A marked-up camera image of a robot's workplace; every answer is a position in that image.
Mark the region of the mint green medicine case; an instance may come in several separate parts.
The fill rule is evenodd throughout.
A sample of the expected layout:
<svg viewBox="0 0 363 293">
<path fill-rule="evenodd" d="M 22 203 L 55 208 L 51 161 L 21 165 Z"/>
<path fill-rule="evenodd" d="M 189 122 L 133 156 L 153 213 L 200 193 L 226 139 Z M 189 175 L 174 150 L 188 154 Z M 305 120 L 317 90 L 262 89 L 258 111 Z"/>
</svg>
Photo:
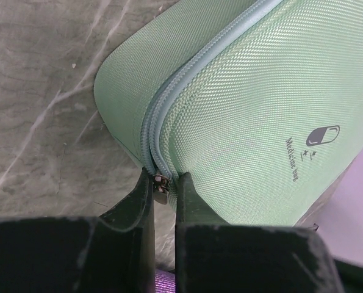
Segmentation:
<svg viewBox="0 0 363 293">
<path fill-rule="evenodd" d="M 363 148 L 363 1 L 179 1 L 102 63 L 95 103 L 165 200 L 295 225 Z"/>
</svg>

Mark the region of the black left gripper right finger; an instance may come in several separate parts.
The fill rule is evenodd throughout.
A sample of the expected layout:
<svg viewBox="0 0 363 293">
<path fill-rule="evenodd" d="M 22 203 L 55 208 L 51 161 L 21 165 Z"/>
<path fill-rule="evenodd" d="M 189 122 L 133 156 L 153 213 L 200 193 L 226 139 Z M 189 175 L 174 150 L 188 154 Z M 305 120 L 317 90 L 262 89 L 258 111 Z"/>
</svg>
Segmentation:
<svg viewBox="0 0 363 293">
<path fill-rule="evenodd" d="M 343 292 L 317 232 L 225 223 L 180 178 L 176 216 L 178 292 Z"/>
</svg>

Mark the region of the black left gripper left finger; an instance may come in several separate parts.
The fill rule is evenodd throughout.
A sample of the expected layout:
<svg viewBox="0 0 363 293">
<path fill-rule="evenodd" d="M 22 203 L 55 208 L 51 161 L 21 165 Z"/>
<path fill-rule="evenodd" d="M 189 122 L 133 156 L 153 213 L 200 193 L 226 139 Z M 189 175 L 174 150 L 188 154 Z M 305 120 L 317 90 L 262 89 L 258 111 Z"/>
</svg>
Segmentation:
<svg viewBox="0 0 363 293">
<path fill-rule="evenodd" d="M 0 218 L 0 292 L 154 292 L 153 180 L 98 217 Z"/>
</svg>

